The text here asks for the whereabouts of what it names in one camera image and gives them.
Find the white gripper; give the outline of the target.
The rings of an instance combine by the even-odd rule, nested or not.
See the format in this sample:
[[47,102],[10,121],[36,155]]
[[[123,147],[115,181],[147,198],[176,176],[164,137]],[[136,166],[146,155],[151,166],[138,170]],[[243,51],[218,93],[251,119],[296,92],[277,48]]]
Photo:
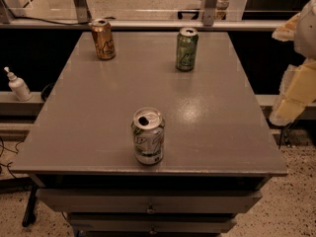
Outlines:
[[[274,30],[272,38],[294,40],[294,50],[305,58],[316,58],[316,0]],[[283,73],[279,95],[269,116],[272,124],[285,126],[294,122],[316,100],[316,61],[306,60],[299,66],[289,65]]]

